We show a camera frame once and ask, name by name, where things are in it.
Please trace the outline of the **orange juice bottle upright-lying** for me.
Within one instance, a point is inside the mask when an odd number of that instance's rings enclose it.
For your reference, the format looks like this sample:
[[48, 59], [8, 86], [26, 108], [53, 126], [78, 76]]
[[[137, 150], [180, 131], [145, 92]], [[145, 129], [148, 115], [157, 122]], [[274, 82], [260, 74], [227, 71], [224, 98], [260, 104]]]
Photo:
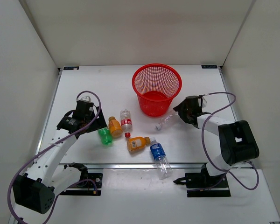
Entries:
[[110, 134], [113, 138], [119, 138], [123, 131], [121, 128], [121, 124], [115, 119], [115, 117], [111, 116], [109, 117], [109, 130], [110, 130]]

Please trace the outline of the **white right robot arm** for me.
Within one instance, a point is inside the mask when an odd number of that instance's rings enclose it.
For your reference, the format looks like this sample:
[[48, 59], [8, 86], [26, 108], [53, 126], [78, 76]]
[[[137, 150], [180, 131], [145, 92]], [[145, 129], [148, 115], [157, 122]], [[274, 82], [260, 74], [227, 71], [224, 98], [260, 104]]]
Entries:
[[[228, 172], [232, 166], [259, 157], [259, 148], [247, 121], [229, 121], [203, 111], [203, 95], [188, 96], [173, 108], [186, 123], [201, 129], [202, 146], [209, 162], [204, 166], [200, 181], [210, 187], [217, 176]], [[219, 137], [220, 154], [210, 158], [204, 142], [204, 132]]]

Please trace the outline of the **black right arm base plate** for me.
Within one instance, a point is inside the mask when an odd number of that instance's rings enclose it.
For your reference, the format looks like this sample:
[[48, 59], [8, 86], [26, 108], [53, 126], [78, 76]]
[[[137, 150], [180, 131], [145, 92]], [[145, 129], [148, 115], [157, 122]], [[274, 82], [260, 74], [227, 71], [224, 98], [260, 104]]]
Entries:
[[173, 181], [185, 185], [188, 198], [231, 197], [225, 175], [209, 176], [202, 173], [185, 173], [184, 177]]

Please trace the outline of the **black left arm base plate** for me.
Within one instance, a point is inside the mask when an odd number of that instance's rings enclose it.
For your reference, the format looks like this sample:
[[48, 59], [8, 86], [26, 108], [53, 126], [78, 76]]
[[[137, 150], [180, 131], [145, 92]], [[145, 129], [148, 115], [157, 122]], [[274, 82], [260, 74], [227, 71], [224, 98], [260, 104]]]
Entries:
[[97, 186], [94, 189], [93, 182], [87, 181], [79, 183], [71, 188], [67, 188], [60, 195], [62, 196], [101, 196], [103, 183], [103, 170], [88, 170], [88, 179], [91, 179]]

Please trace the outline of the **clear bottle blue label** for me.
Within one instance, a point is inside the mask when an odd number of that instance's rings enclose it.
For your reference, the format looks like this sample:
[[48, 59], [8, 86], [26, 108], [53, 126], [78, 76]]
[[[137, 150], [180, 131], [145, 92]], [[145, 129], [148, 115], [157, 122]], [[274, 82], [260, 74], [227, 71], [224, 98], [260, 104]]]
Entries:
[[172, 168], [166, 157], [161, 143], [155, 138], [150, 138], [150, 151], [158, 169], [159, 179], [163, 180], [172, 175]]

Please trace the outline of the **green plastic soda bottle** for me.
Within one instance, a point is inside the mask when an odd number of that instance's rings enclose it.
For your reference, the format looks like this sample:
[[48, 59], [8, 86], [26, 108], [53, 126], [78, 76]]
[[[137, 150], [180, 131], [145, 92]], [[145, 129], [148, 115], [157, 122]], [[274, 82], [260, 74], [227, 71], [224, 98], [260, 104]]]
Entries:
[[112, 135], [110, 130], [107, 127], [101, 128], [98, 130], [98, 134], [103, 145], [110, 145], [112, 144]]

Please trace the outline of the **clear bottle white cap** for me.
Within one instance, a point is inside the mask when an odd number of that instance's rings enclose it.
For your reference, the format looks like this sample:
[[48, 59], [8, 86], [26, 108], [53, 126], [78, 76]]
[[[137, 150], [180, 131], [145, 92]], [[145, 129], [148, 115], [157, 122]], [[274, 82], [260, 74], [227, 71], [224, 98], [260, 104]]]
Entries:
[[179, 119], [178, 112], [172, 110], [168, 112], [161, 120], [155, 125], [156, 130], [160, 131], [162, 129], [166, 129], [167, 127], [172, 126]]

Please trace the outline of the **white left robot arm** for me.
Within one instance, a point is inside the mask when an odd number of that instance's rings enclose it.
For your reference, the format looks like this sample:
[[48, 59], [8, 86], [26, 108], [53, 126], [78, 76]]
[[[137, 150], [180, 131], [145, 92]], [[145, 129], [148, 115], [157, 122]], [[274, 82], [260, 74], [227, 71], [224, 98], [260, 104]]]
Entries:
[[80, 135], [106, 127], [99, 107], [94, 106], [89, 96], [77, 100], [75, 110], [69, 111], [57, 125], [51, 140], [50, 150], [34, 160], [33, 165], [17, 175], [12, 184], [15, 202], [40, 214], [45, 214], [54, 199], [74, 183], [83, 187], [89, 182], [87, 167], [81, 163], [70, 163], [56, 173], [62, 158]]

